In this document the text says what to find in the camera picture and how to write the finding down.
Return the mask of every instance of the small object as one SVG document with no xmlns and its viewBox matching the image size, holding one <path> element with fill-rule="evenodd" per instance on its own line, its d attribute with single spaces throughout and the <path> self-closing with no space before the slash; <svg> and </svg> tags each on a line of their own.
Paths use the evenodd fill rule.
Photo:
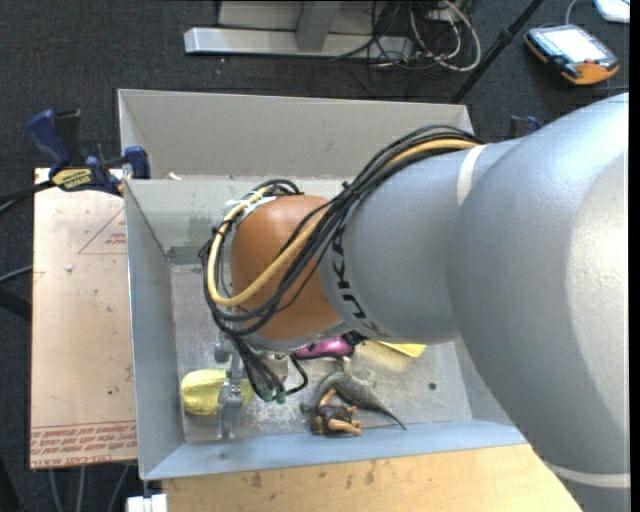
<svg viewBox="0 0 640 512">
<path fill-rule="evenodd" d="M 602 82 L 620 69 L 614 53 L 576 25 L 534 28 L 524 41 L 552 72 L 576 85 Z"/>
<path fill-rule="evenodd" d="M 218 396 L 227 380 L 224 368 L 205 368 L 187 373 L 180 383 L 182 406 L 189 414 L 213 416 L 218 410 Z M 241 383 L 243 404 L 249 403 L 255 393 L 247 379 Z"/>
<path fill-rule="evenodd" d="M 351 357 L 355 348 L 342 336 L 334 336 L 325 340 L 303 347 L 296 352 L 297 359 L 320 359 L 330 357 L 342 360 Z"/>
<path fill-rule="evenodd" d="M 127 498 L 126 512 L 167 512 L 168 510 L 169 504 L 166 494 Z"/>
<path fill-rule="evenodd" d="M 414 358 L 422 354 L 424 350 L 427 348 L 426 345 L 419 345 L 417 343 L 389 343 L 389 342 L 380 341 L 380 340 L 371 340 L 371 341 L 374 341 L 384 347 L 388 347 L 391 350 L 395 350 L 396 352 L 400 352 L 405 356 L 414 357 Z"/>
<path fill-rule="evenodd" d="M 308 414 L 318 408 L 324 396 L 329 392 L 331 388 L 336 390 L 337 395 L 345 402 L 351 405 L 355 405 L 360 409 L 367 409 L 370 411 L 376 411 L 388 416 L 400 425 L 404 430 L 407 430 L 405 424 L 400 421 L 380 400 L 376 395 L 373 388 L 375 387 L 375 380 L 373 372 L 369 373 L 367 380 L 359 379 L 350 372 L 335 372 L 327 375 L 314 392 L 311 400 L 307 403 L 300 403 L 300 410 Z"/>
<path fill-rule="evenodd" d="M 353 413 L 356 411 L 356 407 L 330 404 L 329 400 L 331 400 L 331 397 L 335 394 L 335 388 L 331 388 L 324 397 L 322 397 L 322 400 L 320 400 L 316 409 L 316 417 L 311 423 L 312 432 L 314 434 L 348 432 L 359 436 L 362 432 L 360 420 L 353 419 Z"/>
<path fill-rule="evenodd" d="M 630 0 L 594 0 L 600 16 L 607 21 L 629 23 L 631 18 Z"/>
</svg>

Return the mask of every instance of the yellow block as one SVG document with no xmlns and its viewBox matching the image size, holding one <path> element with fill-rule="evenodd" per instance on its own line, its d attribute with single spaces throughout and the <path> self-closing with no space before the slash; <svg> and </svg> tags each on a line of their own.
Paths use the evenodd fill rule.
<svg viewBox="0 0 640 512">
<path fill-rule="evenodd" d="M 375 341 L 380 345 L 389 347 L 390 349 L 396 350 L 409 357 L 418 357 L 420 354 L 424 352 L 424 349 L 427 348 L 426 345 L 418 345 L 413 343 L 387 343 L 386 341 L 379 341 L 379 340 L 369 340 L 369 341 Z"/>
<path fill-rule="evenodd" d="M 218 410 L 218 395 L 226 378 L 224 368 L 206 368 L 187 373 L 180 383 L 184 410 L 198 416 L 213 416 Z M 242 379 L 241 388 L 243 405 L 247 405 L 255 393 L 247 379 Z"/>
</svg>

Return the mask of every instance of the gray carpet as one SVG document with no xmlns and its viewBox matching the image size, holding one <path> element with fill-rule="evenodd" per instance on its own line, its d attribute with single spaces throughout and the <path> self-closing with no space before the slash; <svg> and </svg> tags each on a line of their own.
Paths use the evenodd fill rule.
<svg viewBox="0 0 640 512">
<path fill-rule="evenodd" d="M 568 3 L 546 0 L 525 28 L 562 24 Z M 485 49 L 527 4 L 473 3 Z M 107 155 L 115 155 L 119 88 L 444 103 L 467 78 L 453 72 L 374 71 L 369 83 L 366 66 L 349 60 L 328 66 L 314 58 L 185 55 L 183 33 L 211 25 L 214 10 L 214 2 L 197 1 L 0 0 L 0 194 L 29 186 L 31 170 L 47 165 L 25 133 L 29 119 L 44 109 L 81 109 L 85 141 L 100 142 Z M 503 140 L 510 116 L 534 116 L 546 124 L 628 90 L 629 25 L 606 22 L 589 0 L 576 3 L 571 21 L 608 44 L 622 61 L 621 70 L 609 83 L 571 86 L 545 72 L 525 49 L 521 31 L 463 100 L 479 136 Z M 30 264 L 32 236 L 32 200 L 0 213 L 0 276 Z M 29 274 L 0 288 L 31 300 Z M 30 325 L 6 309 L 0 309 L 0 325 L 0 456 L 23 506 L 54 510 L 49 476 L 28 469 Z M 87 469 L 83 510 L 107 509 L 122 470 L 120 465 Z M 78 469 L 57 474 L 65 510 L 75 507 L 79 477 Z M 132 469 L 118 506 L 140 492 L 142 483 Z"/>
</svg>

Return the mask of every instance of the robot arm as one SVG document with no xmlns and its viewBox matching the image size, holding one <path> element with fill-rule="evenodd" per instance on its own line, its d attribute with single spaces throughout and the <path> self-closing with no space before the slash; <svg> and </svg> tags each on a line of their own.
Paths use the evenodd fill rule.
<svg viewBox="0 0 640 512">
<path fill-rule="evenodd" d="M 266 185 L 244 202 L 275 199 L 239 224 L 221 219 L 206 247 L 214 317 L 248 352 L 276 357 L 347 331 L 461 335 L 578 501 L 625 510 L 627 153 L 628 94 L 500 144 L 412 134 L 328 203 Z M 224 298 L 216 243 L 232 222 L 236 295 Z"/>
</svg>

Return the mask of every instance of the wood surface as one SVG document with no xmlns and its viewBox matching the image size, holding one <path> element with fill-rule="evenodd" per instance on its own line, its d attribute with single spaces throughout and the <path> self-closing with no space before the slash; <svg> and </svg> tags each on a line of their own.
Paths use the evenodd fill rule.
<svg viewBox="0 0 640 512">
<path fill-rule="evenodd" d="M 172 512 L 579 512 L 526 444 L 165 480 Z"/>
</svg>

